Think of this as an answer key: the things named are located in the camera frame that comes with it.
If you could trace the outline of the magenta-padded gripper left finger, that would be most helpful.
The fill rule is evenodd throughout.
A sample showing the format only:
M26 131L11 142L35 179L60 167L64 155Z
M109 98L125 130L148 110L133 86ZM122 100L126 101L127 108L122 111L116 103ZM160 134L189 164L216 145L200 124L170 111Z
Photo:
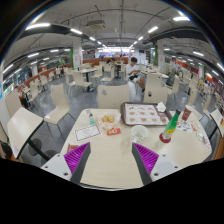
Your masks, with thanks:
M90 153L90 143L86 143L65 155L54 155L42 169L79 185Z

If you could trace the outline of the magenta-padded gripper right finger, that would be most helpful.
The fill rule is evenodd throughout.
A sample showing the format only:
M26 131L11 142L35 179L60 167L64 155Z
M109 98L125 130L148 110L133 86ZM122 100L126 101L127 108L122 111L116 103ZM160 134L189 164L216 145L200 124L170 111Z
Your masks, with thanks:
M181 170L181 166L168 155L158 155L137 143L132 144L132 154L135 158L144 185Z

